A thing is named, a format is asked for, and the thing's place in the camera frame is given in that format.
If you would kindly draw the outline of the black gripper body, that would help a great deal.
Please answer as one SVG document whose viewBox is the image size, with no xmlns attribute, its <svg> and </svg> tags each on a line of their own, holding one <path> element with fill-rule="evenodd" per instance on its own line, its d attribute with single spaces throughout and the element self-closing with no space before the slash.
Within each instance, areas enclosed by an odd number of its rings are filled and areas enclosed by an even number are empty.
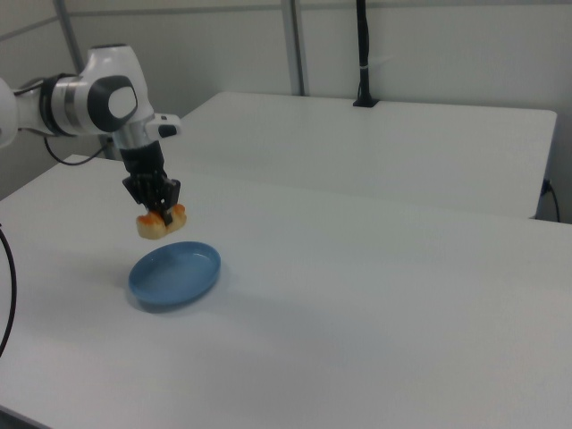
<svg viewBox="0 0 572 429">
<path fill-rule="evenodd" d="M 137 204 L 159 211 L 163 198 L 173 197 L 175 205 L 178 203 L 181 183 L 167 176 L 158 141 L 144 147 L 121 149 L 120 154 L 129 173 L 122 183 Z"/>
</svg>

